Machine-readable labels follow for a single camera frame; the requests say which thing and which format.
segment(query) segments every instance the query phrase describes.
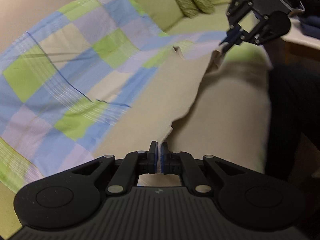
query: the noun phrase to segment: white countertop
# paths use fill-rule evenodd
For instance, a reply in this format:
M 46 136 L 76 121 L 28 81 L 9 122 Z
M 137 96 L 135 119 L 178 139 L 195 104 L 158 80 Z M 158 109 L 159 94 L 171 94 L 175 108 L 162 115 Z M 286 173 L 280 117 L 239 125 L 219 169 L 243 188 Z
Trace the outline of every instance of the white countertop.
M 282 36 L 287 42 L 292 42 L 314 49 L 320 50 L 320 40 L 304 35 L 300 30 L 300 22 L 298 19 L 291 18 L 291 29 L 288 34 Z

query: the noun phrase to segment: beige cloth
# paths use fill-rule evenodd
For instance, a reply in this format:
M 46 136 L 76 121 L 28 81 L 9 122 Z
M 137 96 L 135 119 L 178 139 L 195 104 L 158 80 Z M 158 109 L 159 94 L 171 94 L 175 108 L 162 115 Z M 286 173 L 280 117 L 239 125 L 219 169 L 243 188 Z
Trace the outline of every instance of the beige cloth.
M 268 67 L 230 63 L 204 76 L 188 115 L 172 124 L 170 150 L 210 154 L 264 173 L 270 116 Z
M 148 150 L 151 141 L 161 143 L 171 132 L 171 123 L 189 111 L 210 56 L 185 60 L 172 48 L 156 76 L 108 133 L 94 157 L 113 154 L 123 158 L 132 151 Z
M 153 140 L 163 142 L 170 134 L 171 150 L 189 152 L 194 158 L 213 154 L 263 173 L 270 113 L 268 67 L 231 63 L 218 71 L 211 67 L 205 74 L 212 66 L 210 57 L 185 60 L 179 50 L 172 50 L 94 156 L 123 158 L 129 152 L 147 150 Z M 139 184 L 177 186 L 179 179 L 145 174 Z

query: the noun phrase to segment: blue square pattern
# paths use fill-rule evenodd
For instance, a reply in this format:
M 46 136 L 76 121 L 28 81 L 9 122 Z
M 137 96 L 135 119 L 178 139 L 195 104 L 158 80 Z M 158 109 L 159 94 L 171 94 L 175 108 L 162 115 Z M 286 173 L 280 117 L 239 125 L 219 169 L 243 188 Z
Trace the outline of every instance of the blue square pattern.
M 76 142 L 64 133 L 52 128 L 30 160 L 45 177 L 57 173 L 63 160 L 75 147 Z
M 119 28 L 140 17 L 129 0 L 114 0 L 103 6 Z
M 52 33 L 55 33 L 69 23 L 70 21 L 66 16 L 55 11 L 53 14 L 38 22 L 28 32 L 37 42 L 41 42 Z
M 5 52 L 0 55 L 0 73 L 9 67 L 21 54 L 27 52 L 34 45 L 36 45 L 36 43 L 28 33 L 21 35 Z
M 140 94 L 144 86 L 149 83 L 157 70 L 157 67 L 141 67 L 131 78 L 129 78 L 126 84 L 122 87 L 117 98 L 111 103 L 131 106 L 133 101 Z
M 2 136 L 11 117 L 19 111 L 23 103 L 7 83 L 4 75 L 0 75 L 0 136 Z
M 96 43 L 118 28 L 103 6 L 82 15 L 72 23 L 90 44 Z
M 85 135 L 77 140 L 86 150 L 93 152 L 104 135 L 112 128 L 108 122 L 95 122 L 87 128 Z
M 60 73 L 56 73 L 25 102 L 25 105 L 53 126 L 79 97 L 82 97 L 82 94 L 70 86 Z
M 86 131 L 82 138 L 77 140 L 77 143 L 90 152 L 94 152 L 101 140 L 111 130 L 117 120 L 129 109 L 128 106 L 112 105 L 101 115 L 101 122 L 95 122 Z
M 141 19 L 144 22 L 145 26 L 148 27 L 148 29 L 154 36 L 157 36 L 159 33 L 162 32 L 158 25 L 156 25 L 147 14 L 141 16 Z
M 90 48 L 68 62 L 60 73 L 73 87 L 86 94 L 112 71 L 113 68 Z
M 225 32 L 206 32 L 196 42 L 206 42 L 212 40 L 222 41 L 226 37 Z
M 167 36 L 167 37 L 152 37 L 148 39 L 146 44 L 142 46 L 141 50 L 151 50 L 151 49 L 159 49 L 166 45 L 169 45 L 175 41 L 175 36 Z

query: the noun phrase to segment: ribbed black surface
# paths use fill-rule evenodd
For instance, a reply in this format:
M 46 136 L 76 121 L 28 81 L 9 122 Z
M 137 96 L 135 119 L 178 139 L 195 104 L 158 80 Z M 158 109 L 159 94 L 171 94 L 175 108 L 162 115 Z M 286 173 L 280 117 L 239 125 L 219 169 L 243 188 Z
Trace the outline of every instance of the ribbed black surface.
M 61 232 L 23 228 L 10 240 L 305 240 L 296 228 L 256 232 L 234 225 L 208 198 L 184 187 L 134 187 L 125 196 L 109 198 L 83 225 Z

